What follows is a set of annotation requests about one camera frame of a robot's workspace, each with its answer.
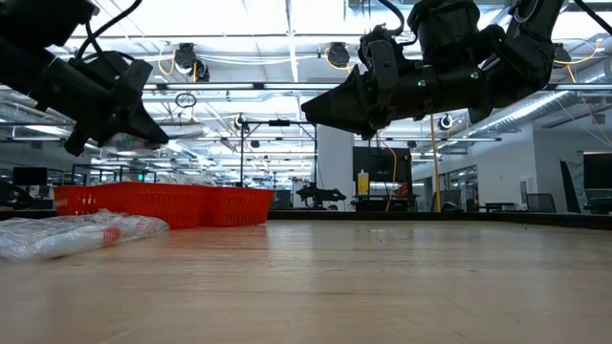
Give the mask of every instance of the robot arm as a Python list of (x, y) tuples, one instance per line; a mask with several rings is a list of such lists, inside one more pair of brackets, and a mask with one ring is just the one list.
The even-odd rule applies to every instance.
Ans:
[[(381, 0), (404, 18), (392, 4)], [(472, 0), (422, 0), (407, 19), (418, 36), (423, 60), (404, 58), (403, 45), (377, 26), (361, 38), (360, 59), (336, 89), (302, 105), (309, 121), (371, 139), (391, 121), (462, 108), (470, 120), (488, 117), (541, 90), (555, 58), (551, 41), (563, 0), (518, 3), (507, 32), (490, 25), (479, 31), (480, 11)]]
[(75, 120), (64, 145), (73, 155), (82, 153), (87, 140), (102, 146), (119, 132), (167, 143), (168, 136), (141, 101), (152, 71), (148, 63), (102, 52), (95, 39), (91, 43), (98, 53), (67, 62), (45, 49), (52, 44), (63, 46), (77, 25), (87, 24), (97, 13), (89, 0), (0, 2), (0, 82), (36, 100), (38, 110), (53, 108)]

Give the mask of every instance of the ceiling duct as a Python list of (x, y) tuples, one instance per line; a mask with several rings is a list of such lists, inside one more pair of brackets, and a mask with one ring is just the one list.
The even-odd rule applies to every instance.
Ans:
[[(612, 57), (607, 57), (603, 62), (586, 68), (578, 74), (578, 79), (584, 83), (612, 82)], [(543, 96), (518, 101), (497, 111), (487, 119), (470, 127), (469, 130), (463, 130), (453, 136), (477, 137), (489, 132), (505, 132), (562, 110), (561, 106), (568, 108), (578, 102), (579, 94), (573, 91), (547, 92)]]

